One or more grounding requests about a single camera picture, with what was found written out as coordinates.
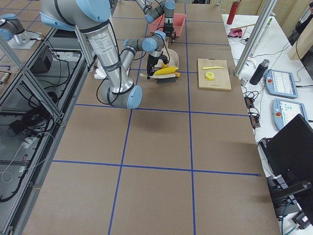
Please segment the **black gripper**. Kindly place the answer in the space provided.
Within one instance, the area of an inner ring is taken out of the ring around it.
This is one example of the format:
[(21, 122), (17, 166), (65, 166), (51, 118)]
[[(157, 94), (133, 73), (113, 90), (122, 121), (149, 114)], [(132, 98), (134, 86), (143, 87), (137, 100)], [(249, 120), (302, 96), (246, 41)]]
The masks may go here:
[(171, 39), (176, 39), (177, 37), (173, 23), (164, 23), (163, 32), (166, 34), (166, 37)]
[(147, 60), (147, 79), (151, 79), (154, 75), (155, 65), (161, 60), (164, 64), (169, 63), (169, 58), (163, 54), (162, 51), (152, 51), (149, 53), (148, 60)]

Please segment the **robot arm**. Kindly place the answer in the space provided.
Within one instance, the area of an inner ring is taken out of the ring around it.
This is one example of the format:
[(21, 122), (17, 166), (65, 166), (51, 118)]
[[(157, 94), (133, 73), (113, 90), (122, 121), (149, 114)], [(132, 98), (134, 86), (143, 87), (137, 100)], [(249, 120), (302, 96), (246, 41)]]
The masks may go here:
[(146, 0), (135, 0), (135, 2), (143, 11), (145, 19), (149, 24), (163, 16), (163, 32), (167, 37), (172, 39), (172, 42), (176, 39), (177, 35), (174, 30), (174, 12), (176, 4), (174, 0), (163, 0), (161, 2), (156, 0), (157, 6), (155, 8), (153, 8)]
[(118, 50), (108, 0), (43, 0), (40, 15), (42, 22), (50, 27), (66, 31), (78, 29), (87, 37), (105, 71), (101, 97), (107, 105), (128, 109), (140, 105), (142, 88), (135, 85), (126, 73), (138, 51), (149, 54), (149, 75), (153, 74), (152, 69), (158, 60), (168, 63), (166, 55), (161, 52), (166, 34), (159, 30), (149, 38), (128, 39), (124, 50)]

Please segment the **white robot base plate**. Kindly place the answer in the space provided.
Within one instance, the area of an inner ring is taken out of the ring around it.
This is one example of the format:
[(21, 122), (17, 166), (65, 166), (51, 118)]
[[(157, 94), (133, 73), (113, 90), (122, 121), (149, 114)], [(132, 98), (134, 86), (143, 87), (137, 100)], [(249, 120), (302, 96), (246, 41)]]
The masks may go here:
[(94, 79), (96, 80), (103, 80), (107, 77), (106, 72), (102, 67), (98, 67), (94, 74)]

